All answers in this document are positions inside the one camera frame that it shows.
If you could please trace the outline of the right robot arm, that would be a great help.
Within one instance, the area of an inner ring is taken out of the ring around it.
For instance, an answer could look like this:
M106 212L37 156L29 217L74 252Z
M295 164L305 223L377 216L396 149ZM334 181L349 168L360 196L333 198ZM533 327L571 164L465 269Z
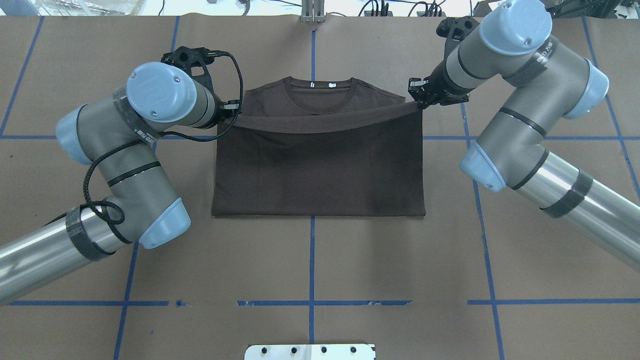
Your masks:
M592 241L639 269L639 207L542 146L560 119L588 114L610 80L551 34L553 19L539 0L505 0L481 22L457 18L442 62L407 90L423 108L461 104L499 75L514 91L460 162L490 191L510 188L549 217L590 234Z

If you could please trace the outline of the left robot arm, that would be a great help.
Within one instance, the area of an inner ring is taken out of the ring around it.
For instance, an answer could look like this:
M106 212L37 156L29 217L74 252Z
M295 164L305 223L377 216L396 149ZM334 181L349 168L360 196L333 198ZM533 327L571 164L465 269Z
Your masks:
M153 144L173 126L209 129L236 117L241 101L221 101L176 66L149 62L135 68L112 95L70 112L55 128L63 150L89 166L83 191L98 170L110 189L42 228L1 248L1 304L138 242L154 249L191 226L182 198Z

